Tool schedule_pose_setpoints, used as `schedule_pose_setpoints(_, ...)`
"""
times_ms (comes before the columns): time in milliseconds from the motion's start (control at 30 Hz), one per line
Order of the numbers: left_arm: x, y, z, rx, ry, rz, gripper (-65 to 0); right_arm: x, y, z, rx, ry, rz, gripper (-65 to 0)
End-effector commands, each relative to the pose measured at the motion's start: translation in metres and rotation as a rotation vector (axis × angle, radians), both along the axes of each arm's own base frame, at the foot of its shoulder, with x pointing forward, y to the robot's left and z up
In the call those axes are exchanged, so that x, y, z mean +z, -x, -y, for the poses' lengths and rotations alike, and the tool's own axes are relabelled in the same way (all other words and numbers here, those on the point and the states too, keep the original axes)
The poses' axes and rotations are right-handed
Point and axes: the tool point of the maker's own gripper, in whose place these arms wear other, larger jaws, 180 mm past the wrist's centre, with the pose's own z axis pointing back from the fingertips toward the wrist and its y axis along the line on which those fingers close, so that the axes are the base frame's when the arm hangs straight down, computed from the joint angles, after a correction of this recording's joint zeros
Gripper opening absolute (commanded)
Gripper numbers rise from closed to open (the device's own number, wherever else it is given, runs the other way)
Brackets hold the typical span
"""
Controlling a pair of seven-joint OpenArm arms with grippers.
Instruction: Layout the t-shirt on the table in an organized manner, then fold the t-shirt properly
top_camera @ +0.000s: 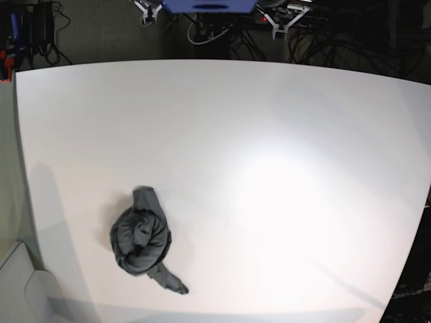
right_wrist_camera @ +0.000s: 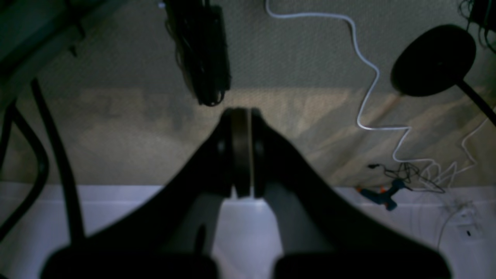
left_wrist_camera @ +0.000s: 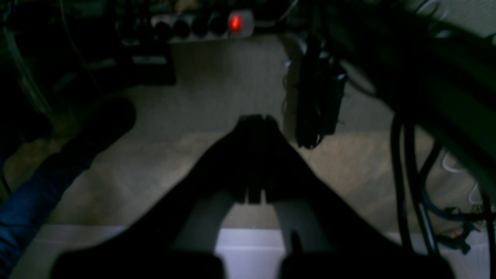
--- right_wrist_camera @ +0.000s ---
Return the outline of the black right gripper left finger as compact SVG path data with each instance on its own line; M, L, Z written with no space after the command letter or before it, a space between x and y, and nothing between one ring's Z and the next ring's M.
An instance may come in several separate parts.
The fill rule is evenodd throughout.
M115 224L53 253L43 279L217 279L215 261L206 255L208 226L188 226L187 215L204 194L219 209L234 182L233 128L240 108L226 109L207 140L183 169L153 198Z

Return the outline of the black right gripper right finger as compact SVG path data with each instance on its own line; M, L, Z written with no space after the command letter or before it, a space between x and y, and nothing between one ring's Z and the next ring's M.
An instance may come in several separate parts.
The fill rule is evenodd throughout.
M438 252L340 197L282 135L250 110L255 196L274 212L283 255L274 279L450 279Z

